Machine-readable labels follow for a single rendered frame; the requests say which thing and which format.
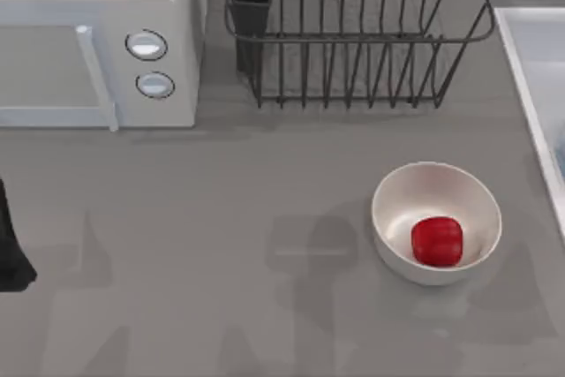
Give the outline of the white bowl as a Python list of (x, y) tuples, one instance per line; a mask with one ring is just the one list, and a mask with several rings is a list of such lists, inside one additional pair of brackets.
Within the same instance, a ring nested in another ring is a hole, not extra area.
[[(446, 286), (486, 267), (501, 242), (501, 209), (477, 177), (442, 162), (413, 162), (388, 173), (370, 207), (374, 245), (384, 263), (404, 279), (424, 286)], [(411, 230), (435, 217), (452, 218), (463, 231), (462, 258), (450, 267), (416, 258)]]

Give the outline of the small microwave knob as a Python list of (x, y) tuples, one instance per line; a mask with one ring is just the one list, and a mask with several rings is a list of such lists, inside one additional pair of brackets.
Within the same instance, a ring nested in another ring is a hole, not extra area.
[(150, 99), (162, 100), (175, 92), (174, 80), (163, 72), (149, 72), (139, 75), (135, 81), (138, 91)]

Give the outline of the pale microwave oven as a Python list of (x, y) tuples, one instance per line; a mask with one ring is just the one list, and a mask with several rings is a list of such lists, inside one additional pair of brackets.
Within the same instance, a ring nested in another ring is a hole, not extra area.
[[(193, 126), (206, 19), (207, 0), (0, 0), (0, 128)], [(160, 60), (127, 51), (143, 29), (166, 39)], [(141, 94), (149, 72), (175, 92)]]

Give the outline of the large microwave knob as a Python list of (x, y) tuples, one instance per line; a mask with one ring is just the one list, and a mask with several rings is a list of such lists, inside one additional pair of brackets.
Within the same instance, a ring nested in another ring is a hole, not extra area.
[(161, 34), (149, 29), (128, 34), (124, 45), (133, 57), (146, 62), (160, 60), (167, 54), (169, 47)]

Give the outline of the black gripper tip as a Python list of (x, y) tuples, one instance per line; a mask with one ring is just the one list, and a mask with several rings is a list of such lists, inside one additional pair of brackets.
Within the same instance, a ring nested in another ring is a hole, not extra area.
[(4, 181), (0, 178), (0, 292), (21, 292), (37, 279), (13, 228)]

